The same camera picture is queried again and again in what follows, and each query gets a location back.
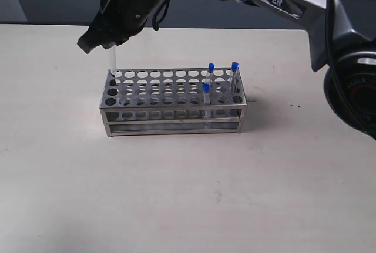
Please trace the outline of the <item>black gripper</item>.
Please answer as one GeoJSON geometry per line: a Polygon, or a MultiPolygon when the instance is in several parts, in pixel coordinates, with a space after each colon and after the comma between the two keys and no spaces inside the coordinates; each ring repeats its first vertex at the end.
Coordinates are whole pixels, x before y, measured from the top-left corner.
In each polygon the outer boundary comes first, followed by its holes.
{"type": "Polygon", "coordinates": [[[101,46],[110,49],[137,35],[161,0],[109,0],[95,16],[77,45],[89,54],[101,46]]]}

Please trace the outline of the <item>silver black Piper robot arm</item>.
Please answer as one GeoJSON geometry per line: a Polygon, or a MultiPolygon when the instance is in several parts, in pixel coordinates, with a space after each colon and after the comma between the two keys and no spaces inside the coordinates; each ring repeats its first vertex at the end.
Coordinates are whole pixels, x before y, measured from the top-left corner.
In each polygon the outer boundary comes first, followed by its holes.
{"type": "MultiPolygon", "coordinates": [[[[109,49],[137,35],[147,21],[158,29],[171,0],[100,0],[78,46],[109,49]]],[[[375,136],[375,0],[235,0],[266,8],[307,33],[313,71],[328,66],[324,93],[349,126],[375,136]]]]}

